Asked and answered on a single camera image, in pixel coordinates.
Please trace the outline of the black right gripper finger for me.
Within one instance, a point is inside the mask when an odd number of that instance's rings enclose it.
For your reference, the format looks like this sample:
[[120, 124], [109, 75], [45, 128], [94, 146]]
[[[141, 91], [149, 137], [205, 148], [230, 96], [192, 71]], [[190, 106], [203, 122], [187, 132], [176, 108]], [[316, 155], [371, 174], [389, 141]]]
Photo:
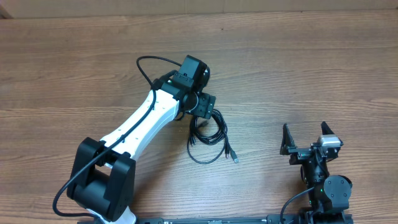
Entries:
[[321, 129], [322, 129], [322, 134], [323, 135], [331, 135], [334, 134], [334, 132], [330, 129], [329, 125], [325, 121], [321, 123]]
[[289, 155], [295, 150], [295, 142], [289, 131], [288, 124], [285, 123], [282, 127], [282, 142], [280, 146], [280, 155]]

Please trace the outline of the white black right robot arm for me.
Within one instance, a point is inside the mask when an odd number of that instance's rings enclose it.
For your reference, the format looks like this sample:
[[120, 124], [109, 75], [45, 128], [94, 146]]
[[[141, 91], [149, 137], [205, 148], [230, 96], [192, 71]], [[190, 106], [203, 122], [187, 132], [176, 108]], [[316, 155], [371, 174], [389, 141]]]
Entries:
[[307, 194], [309, 207], [301, 208], [294, 223], [353, 223], [350, 215], [349, 198], [352, 181], [343, 175], [331, 175], [327, 163], [338, 158], [343, 141], [330, 129], [326, 122], [321, 123], [322, 134], [308, 148], [299, 148], [289, 131], [288, 124], [282, 128], [280, 154], [289, 156], [289, 164], [300, 166], [302, 181], [307, 186], [303, 192], [290, 198], [280, 211], [280, 221], [286, 207], [295, 199]]

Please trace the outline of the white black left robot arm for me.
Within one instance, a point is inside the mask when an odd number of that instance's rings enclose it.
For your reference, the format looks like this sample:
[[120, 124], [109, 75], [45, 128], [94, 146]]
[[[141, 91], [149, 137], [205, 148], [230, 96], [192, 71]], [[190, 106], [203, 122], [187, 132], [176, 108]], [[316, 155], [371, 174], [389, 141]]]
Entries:
[[135, 223], [130, 211], [136, 162], [154, 136], [179, 114], [210, 119], [215, 97], [203, 92], [210, 68], [186, 56], [178, 70], [149, 82], [143, 104], [99, 141], [85, 138], [78, 146], [70, 180], [63, 191], [86, 209], [92, 223]]

